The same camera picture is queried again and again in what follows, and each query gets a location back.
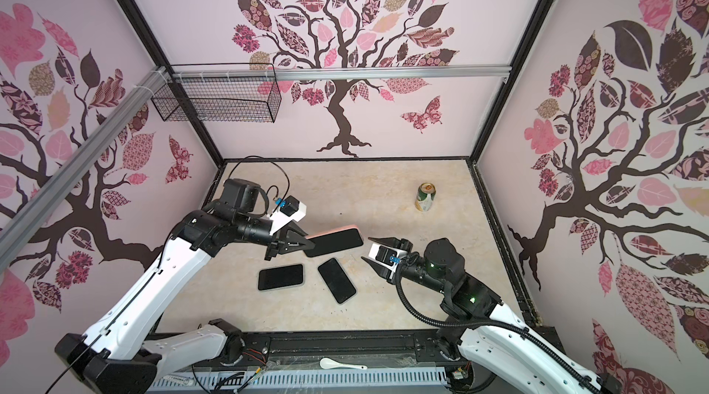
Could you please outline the black smartphone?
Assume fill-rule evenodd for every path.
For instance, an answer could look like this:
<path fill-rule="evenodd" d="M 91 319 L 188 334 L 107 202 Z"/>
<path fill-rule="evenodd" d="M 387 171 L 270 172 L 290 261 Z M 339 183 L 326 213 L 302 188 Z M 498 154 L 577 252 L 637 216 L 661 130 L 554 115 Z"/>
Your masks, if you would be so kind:
<path fill-rule="evenodd" d="M 363 246 L 364 240 L 356 227 L 344 228 L 340 231 L 323 233 L 309 237 L 314 244 L 310 250 L 305 250 L 306 257 L 321 257 Z"/>

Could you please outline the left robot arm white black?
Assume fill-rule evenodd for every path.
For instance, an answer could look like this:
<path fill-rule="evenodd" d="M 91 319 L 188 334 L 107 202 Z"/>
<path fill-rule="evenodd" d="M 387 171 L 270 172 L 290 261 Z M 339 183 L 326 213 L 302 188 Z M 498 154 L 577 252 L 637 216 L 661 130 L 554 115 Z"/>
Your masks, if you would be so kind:
<path fill-rule="evenodd" d="M 162 340 L 149 336 L 177 294 L 230 244 L 265 246 L 266 259 L 313 248 L 298 226 L 306 204 L 287 196 L 274 210 L 255 213 L 257 200 L 266 196 L 251 181 L 228 179 L 219 198 L 188 213 L 113 308 L 84 333 L 68 333 L 55 346 L 66 370 L 95 393 L 144 393 L 157 379 L 202 361 L 238 364 L 244 334 L 222 319 Z"/>

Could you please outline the pink phone case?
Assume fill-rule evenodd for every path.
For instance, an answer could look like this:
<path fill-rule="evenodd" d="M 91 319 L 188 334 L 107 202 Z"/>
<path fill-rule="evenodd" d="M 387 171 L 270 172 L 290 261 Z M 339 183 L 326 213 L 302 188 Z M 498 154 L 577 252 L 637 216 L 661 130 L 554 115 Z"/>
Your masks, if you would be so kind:
<path fill-rule="evenodd" d="M 342 227 L 339 227 L 339 228 L 334 228 L 334 229 L 331 229 L 331 230 L 329 230 L 329 231 L 325 231 L 325 232 L 322 232 L 322 233 L 309 234 L 309 235 L 306 237 L 306 239 L 310 240 L 310 239 L 314 239 L 314 238 L 316 238 L 316 237 L 322 237 L 322 236 L 324 236 L 324 235 L 330 235 L 330 234 L 334 234 L 334 233 L 341 233 L 341 232 L 345 232 L 345 231 L 349 231 L 349 230 L 356 230 L 356 231 L 359 231 L 359 229 L 358 229 L 358 227 L 357 227 L 356 225 L 347 225 L 347 226 L 342 226 Z"/>

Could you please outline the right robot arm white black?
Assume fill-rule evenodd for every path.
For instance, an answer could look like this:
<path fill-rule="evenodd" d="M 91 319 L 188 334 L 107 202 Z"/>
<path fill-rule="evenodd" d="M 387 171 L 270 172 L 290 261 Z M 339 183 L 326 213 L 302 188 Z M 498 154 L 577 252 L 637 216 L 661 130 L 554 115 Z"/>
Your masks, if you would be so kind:
<path fill-rule="evenodd" d="M 443 348 L 487 368 L 522 393 L 619 393 L 613 375 L 596 375 L 530 328 L 485 283 L 465 270 L 465 258 L 446 238 L 423 253 L 406 239 L 375 238 L 363 258 L 393 285 L 406 311 L 443 336 Z M 446 314 L 437 320 L 418 311 L 404 293 L 408 280 L 438 292 Z"/>

